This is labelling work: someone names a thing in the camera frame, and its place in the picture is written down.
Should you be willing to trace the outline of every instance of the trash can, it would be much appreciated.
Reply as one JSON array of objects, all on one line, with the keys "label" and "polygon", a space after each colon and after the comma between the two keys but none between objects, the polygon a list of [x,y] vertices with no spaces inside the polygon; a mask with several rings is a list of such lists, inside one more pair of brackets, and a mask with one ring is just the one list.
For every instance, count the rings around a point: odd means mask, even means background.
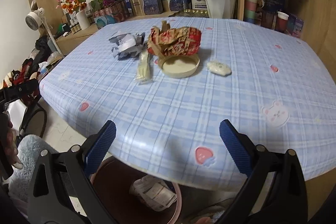
[{"label": "trash can", "polygon": [[166,210],[155,212],[142,204],[136,196],[129,194],[132,183],[145,175],[110,157],[101,163],[97,173],[91,177],[91,183],[107,211],[120,224],[174,224],[182,208],[179,185],[172,182],[177,201]]}]

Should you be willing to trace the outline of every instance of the checkered tablecloth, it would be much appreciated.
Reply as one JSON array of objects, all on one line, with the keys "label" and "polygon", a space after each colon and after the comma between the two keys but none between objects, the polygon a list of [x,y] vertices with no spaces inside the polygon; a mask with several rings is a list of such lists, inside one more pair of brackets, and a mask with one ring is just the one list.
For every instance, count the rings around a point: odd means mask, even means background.
[{"label": "checkered tablecloth", "polygon": [[[336,167],[336,86],[305,42],[237,20],[168,18],[172,27],[202,31],[199,69],[173,79],[153,58],[152,81],[140,85],[138,59],[113,58],[108,39],[118,30],[147,36],[161,20],[96,32],[43,79],[44,99],[86,137],[114,121],[113,155],[184,185],[237,190],[246,179],[219,136],[224,119],[269,151],[296,150],[306,180]],[[213,59],[232,75],[210,73]]]}]

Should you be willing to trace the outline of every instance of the white flower pot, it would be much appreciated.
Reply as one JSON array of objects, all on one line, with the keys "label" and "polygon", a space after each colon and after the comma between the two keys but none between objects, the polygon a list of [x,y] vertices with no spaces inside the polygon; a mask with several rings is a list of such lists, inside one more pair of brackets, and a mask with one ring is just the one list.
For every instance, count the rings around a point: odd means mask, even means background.
[{"label": "white flower pot", "polygon": [[76,14],[76,17],[77,17],[78,23],[79,23],[80,27],[82,28],[82,30],[90,27],[90,22],[86,17],[85,10],[79,11]]},{"label": "white flower pot", "polygon": [[236,0],[205,0],[210,18],[233,18]]}]

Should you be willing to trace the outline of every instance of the cup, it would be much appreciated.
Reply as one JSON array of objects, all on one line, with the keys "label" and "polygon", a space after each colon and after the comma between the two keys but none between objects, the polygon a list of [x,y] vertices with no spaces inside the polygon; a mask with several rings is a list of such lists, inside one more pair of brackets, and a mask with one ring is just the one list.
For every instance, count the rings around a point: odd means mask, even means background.
[{"label": "cup", "polygon": [[288,17],[289,15],[283,12],[278,12],[274,30],[278,32],[284,32],[287,28]]},{"label": "cup", "polygon": [[261,15],[261,27],[272,29],[274,13],[263,10]]}]

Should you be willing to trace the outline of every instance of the person's hand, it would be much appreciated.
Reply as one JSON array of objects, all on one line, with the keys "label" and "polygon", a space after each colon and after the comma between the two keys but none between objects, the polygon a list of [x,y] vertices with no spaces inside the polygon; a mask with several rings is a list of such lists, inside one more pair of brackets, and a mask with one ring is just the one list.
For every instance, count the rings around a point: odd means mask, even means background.
[{"label": "person's hand", "polygon": [[4,151],[7,156],[8,162],[17,169],[22,169],[22,162],[18,158],[18,150],[15,145],[16,132],[12,129],[13,124],[8,120],[8,132],[7,132],[7,143],[5,144]]}]

